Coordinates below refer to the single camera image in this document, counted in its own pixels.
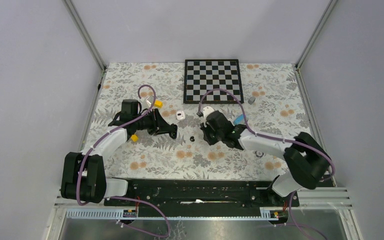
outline blue object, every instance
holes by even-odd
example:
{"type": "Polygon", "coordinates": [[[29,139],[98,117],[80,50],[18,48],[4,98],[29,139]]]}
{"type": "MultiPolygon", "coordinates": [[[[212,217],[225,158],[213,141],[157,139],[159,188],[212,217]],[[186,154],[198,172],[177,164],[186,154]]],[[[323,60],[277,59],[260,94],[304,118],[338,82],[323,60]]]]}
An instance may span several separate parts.
{"type": "Polygon", "coordinates": [[[240,116],[238,116],[238,117],[233,121],[233,124],[234,124],[234,125],[238,125],[238,124],[240,124],[243,120],[244,120],[244,115],[241,114],[240,116]]]}

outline gray leaf pattern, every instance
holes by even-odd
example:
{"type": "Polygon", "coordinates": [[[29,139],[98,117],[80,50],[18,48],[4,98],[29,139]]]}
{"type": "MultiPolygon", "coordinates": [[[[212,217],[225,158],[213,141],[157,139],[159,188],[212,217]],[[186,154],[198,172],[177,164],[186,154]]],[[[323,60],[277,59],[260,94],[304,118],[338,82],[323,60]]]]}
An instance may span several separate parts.
{"type": "MultiPolygon", "coordinates": [[[[296,136],[310,132],[297,81],[291,64],[239,65],[249,125],[256,131],[296,136]],[[255,102],[247,103],[250,97],[255,102]]],[[[156,98],[163,102],[160,113],[169,124],[177,124],[178,136],[149,136],[137,131],[137,142],[120,146],[105,163],[107,177],[159,179],[267,180],[283,174],[286,163],[253,151],[230,149],[219,142],[209,146],[199,129],[202,119],[197,104],[183,104],[184,63],[111,63],[102,83],[86,146],[92,145],[107,129],[114,115],[121,110],[123,99],[138,99],[137,90],[151,85],[156,98]],[[176,111],[183,110],[185,120],[176,120],[176,111]]],[[[142,97],[152,96],[143,88],[142,97]]],[[[233,121],[241,113],[235,104],[212,104],[233,121]]]]}

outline black chessboard frame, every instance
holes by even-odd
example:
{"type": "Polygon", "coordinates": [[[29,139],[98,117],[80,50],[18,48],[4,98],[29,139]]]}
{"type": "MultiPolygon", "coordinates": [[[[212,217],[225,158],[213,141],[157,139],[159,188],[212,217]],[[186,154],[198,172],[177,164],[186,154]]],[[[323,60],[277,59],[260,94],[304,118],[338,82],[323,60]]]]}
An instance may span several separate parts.
{"type": "MultiPolygon", "coordinates": [[[[187,81],[188,81],[188,62],[235,62],[237,66],[237,80],[240,91],[240,103],[244,103],[244,93],[242,91],[242,80],[241,80],[241,71],[239,69],[239,60],[238,59],[186,59],[184,61],[184,83],[183,83],[183,103],[184,104],[198,104],[199,100],[187,100],[187,81]]],[[[235,104],[236,101],[233,100],[204,100],[204,104],[235,104]]]]}

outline metal frame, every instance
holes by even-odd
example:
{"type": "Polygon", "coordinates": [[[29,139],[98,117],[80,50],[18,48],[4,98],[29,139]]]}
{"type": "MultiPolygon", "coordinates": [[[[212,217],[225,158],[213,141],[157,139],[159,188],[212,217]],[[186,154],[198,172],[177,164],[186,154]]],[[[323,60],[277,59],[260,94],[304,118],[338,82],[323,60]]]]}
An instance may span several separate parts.
{"type": "Polygon", "coordinates": [[[107,67],[102,59],[97,47],[95,46],[94,42],[92,41],[91,36],[89,35],[88,31],[86,30],[85,25],[83,24],[82,19],[79,16],[79,13],[76,10],[76,7],[74,6],[73,2],[71,0],[62,0],[65,7],[67,8],[68,13],[70,14],[71,18],[73,19],[73,22],[75,26],[77,27],[78,31],[80,32],[84,43],[89,48],[90,53],[92,54],[93,59],[95,59],[96,64],[98,64],[99,68],[104,71],[107,67]]]}
{"type": "Polygon", "coordinates": [[[327,4],[323,15],[321,16],[320,20],[317,23],[317,26],[314,29],[314,32],[311,34],[310,40],[308,41],[307,45],[304,48],[304,51],[296,62],[296,68],[300,69],[303,66],[303,63],[306,60],[310,50],[313,48],[314,42],[316,41],[323,27],[325,26],[325,23],[331,15],[332,11],[334,10],[334,7],[336,6],[337,2],[338,0],[330,0],[330,2],[327,4]]]}

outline small gray object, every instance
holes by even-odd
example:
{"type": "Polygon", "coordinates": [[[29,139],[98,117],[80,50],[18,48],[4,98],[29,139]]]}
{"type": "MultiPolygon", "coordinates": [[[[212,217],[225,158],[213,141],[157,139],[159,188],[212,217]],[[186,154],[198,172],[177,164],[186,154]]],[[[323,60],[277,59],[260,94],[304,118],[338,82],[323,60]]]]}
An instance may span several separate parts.
{"type": "Polygon", "coordinates": [[[253,104],[254,102],[256,101],[256,97],[255,96],[252,96],[248,99],[248,103],[249,104],[253,104]]]}
{"type": "Polygon", "coordinates": [[[258,158],[261,158],[262,156],[264,156],[264,153],[263,153],[263,152],[260,152],[260,151],[255,151],[254,153],[255,153],[255,155],[256,155],[258,158]]]}

